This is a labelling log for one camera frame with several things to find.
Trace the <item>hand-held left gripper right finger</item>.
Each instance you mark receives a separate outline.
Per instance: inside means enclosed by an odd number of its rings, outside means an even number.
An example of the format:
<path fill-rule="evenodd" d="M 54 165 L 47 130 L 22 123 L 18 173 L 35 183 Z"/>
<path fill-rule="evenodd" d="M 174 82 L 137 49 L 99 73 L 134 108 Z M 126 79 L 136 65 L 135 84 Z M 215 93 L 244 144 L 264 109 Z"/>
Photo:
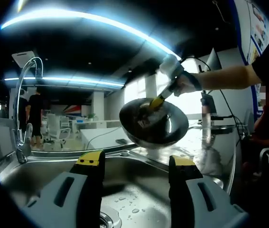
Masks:
<path fill-rule="evenodd" d="M 192 160 L 171 155 L 168 180 L 173 228 L 242 228 L 248 223 L 248 213 L 231 204 L 229 195 Z"/>

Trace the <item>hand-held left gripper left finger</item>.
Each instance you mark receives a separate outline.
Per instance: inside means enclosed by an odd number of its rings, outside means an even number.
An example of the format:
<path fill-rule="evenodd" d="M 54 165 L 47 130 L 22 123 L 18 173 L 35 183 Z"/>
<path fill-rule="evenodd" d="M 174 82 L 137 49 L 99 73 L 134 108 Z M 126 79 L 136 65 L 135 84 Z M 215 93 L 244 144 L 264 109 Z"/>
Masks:
<path fill-rule="evenodd" d="M 38 228 L 98 228 L 104 173 L 104 151 L 85 152 L 22 211 Z"/>

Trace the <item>person's right hand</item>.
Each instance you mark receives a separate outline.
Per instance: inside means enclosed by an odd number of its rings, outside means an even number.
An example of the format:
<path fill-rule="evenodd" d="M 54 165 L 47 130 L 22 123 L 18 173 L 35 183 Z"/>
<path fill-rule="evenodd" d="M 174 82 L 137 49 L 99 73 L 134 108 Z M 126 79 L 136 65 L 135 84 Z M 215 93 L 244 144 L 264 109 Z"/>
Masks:
<path fill-rule="evenodd" d="M 194 74 L 191 74 L 187 71 L 183 71 L 179 76 L 176 78 L 176 89 L 174 94 L 176 96 L 180 96 L 184 93 L 191 93 L 196 91 L 202 91 L 202 86 Z"/>

